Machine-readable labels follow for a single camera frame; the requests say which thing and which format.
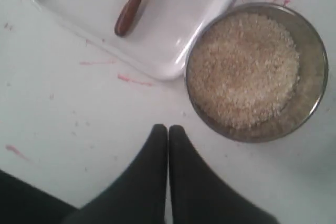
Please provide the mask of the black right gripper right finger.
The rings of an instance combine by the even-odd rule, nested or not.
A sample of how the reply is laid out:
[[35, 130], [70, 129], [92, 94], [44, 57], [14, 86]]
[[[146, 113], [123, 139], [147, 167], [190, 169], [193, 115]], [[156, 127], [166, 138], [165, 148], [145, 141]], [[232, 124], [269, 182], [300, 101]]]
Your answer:
[[174, 223], [278, 223], [221, 180], [180, 125], [169, 129], [169, 177]]

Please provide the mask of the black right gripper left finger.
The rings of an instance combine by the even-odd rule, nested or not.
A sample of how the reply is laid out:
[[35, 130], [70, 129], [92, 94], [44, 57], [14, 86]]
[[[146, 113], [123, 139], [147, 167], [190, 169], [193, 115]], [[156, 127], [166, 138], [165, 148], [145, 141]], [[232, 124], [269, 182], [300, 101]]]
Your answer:
[[166, 189], [167, 128], [156, 124], [128, 168], [63, 222], [164, 223]]

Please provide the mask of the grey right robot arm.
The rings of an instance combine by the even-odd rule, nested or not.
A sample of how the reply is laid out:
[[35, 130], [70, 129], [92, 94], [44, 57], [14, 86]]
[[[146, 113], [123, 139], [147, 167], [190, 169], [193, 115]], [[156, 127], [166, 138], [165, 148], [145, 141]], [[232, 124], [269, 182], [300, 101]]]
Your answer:
[[129, 167], [80, 209], [1, 173], [1, 223], [276, 223], [205, 163], [180, 125], [156, 124]]

